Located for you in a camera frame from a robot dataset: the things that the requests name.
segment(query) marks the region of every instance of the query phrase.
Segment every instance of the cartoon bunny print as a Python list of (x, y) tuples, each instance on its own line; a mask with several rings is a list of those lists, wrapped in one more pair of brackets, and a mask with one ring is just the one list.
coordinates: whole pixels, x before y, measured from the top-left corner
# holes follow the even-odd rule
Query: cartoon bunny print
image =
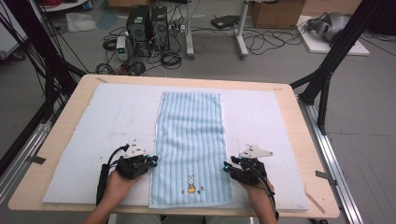
[(189, 190), (188, 193), (195, 193), (194, 175), (189, 176)]

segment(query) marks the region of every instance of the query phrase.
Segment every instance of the concrete floor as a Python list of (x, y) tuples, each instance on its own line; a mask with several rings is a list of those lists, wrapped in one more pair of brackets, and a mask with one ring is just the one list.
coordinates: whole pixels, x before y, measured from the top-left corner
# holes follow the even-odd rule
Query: concrete floor
[[(78, 8), (66, 12), (71, 11), (82, 12)], [(207, 8), (198, 8), (193, 24), (210, 27), (209, 21), (216, 11), (207, 11)], [(95, 9), (88, 14), (97, 21), (103, 15), (103, 10)], [(54, 17), (59, 21), (64, 20), (62, 13)], [(103, 37), (125, 22), (125, 19), (118, 19), (107, 30), (65, 33), (64, 38), (88, 70), (94, 71), (96, 65), (104, 61)], [(186, 58), (183, 48), (180, 52), (183, 61), (179, 69), (165, 70), (165, 74), (163, 70), (155, 68), (145, 76), (291, 83), (315, 71), (325, 58), (324, 54), (308, 53), (304, 44), (301, 44), (270, 50), (260, 56), (250, 54), (241, 61), (231, 33), (200, 32), (194, 33), (193, 38), (194, 60)], [(370, 41), (396, 54), (395, 42)], [(347, 56), (332, 78), (326, 130), (363, 222), (394, 223), (396, 60), (394, 55), (362, 39), (361, 43), (370, 51), (370, 56)], [(64, 48), (64, 53), (67, 61), (81, 67), (70, 50)], [(8, 59), (1, 62), (0, 86), (1, 157), (44, 102), (44, 98), (28, 60)], [(87, 216), (84, 213), (11, 211), (7, 208), (11, 194), (12, 191), (0, 201), (0, 223), (53, 223), (55, 218), (61, 223), (79, 223)], [(347, 223), (344, 215), (329, 222)], [(279, 223), (310, 222), (303, 218), (282, 217)]]

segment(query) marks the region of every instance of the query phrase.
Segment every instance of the light blue towel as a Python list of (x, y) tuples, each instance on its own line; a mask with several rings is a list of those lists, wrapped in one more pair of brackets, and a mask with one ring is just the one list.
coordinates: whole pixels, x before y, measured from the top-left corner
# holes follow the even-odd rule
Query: light blue towel
[(151, 208), (208, 207), (231, 203), (220, 95), (165, 92), (157, 123)]

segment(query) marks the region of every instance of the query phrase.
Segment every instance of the floor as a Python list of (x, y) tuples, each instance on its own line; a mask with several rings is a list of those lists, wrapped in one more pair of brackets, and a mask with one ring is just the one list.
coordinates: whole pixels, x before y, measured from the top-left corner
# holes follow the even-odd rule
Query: floor
[[(90, 14), (95, 21), (104, 15), (102, 8), (95, 8), (90, 12), (74, 8), (67, 12), (71, 11)], [(209, 22), (213, 18), (212, 14), (216, 15), (216, 11), (211, 13), (199, 7), (194, 14), (193, 24), (210, 27)], [(62, 14), (55, 14), (53, 17), (58, 19), (58, 24), (64, 21)], [(105, 29), (66, 32), (64, 38), (88, 70), (94, 71), (96, 65), (104, 61), (102, 37), (123, 26), (125, 22), (125, 19), (117, 19), (114, 25)], [(247, 19), (247, 27), (249, 26), (251, 20)], [(183, 48), (180, 52), (183, 58), (180, 68), (165, 72), (155, 68), (149, 70), (145, 76), (291, 83), (315, 71), (326, 56), (308, 53), (304, 44), (301, 44), (269, 50), (259, 56), (250, 54), (245, 60), (240, 60), (232, 33), (194, 32), (193, 38), (194, 60), (187, 59)], [(363, 222), (394, 223), (396, 121), (393, 116), (396, 114), (396, 43), (376, 39), (370, 41), (393, 55), (361, 39), (370, 55), (347, 56), (335, 71), (330, 89), (326, 130)], [(66, 49), (64, 44), (63, 46), (67, 61), (81, 67), (71, 50)], [(44, 102), (42, 90), (32, 69), (28, 60), (16, 61), (9, 58), (0, 62), (0, 157)], [(304, 87), (298, 88), (295, 93), (303, 90)], [(55, 218), (62, 223), (79, 223), (87, 216), (84, 213), (11, 211), (7, 208), (11, 195), (12, 191), (0, 201), (1, 223), (52, 223)], [(181, 220), (174, 219), (175, 223), (181, 223)], [(339, 218), (329, 219), (329, 222), (347, 223), (347, 220), (341, 215)], [(279, 223), (311, 222), (303, 218), (282, 217)]]

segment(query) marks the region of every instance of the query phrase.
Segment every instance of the wooden table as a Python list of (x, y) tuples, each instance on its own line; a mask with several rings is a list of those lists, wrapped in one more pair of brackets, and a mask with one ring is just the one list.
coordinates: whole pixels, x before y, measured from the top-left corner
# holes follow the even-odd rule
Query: wooden table
[[(305, 195), (310, 209), (299, 213), (281, 213), (282, 217), (338, 217), (338, 205), (329, 182), (316, 176), (323, 171), (318, 153), (305, 124), (291, 87), (287, 84), (201, 80), (164, 77), (117, 77), (86, 75), (78, 84), (61, 116), (53, 126), (37, 156), (47, 159), (42, 165), (32, 163), (9, 201), (13, 210), (89, 212), (93, 204), (42, 203), (58, 160), (70, 141), (85, 108), (100, 83), (142, 84), (153, 86), (199, 87), (232, 90), (273, 91), (290, 138)], [(115, 213), (147, 213), (205, 216), (255, 216), (252, 210), (217, 208), (148, 209), (146, 206), (119, 206)]]

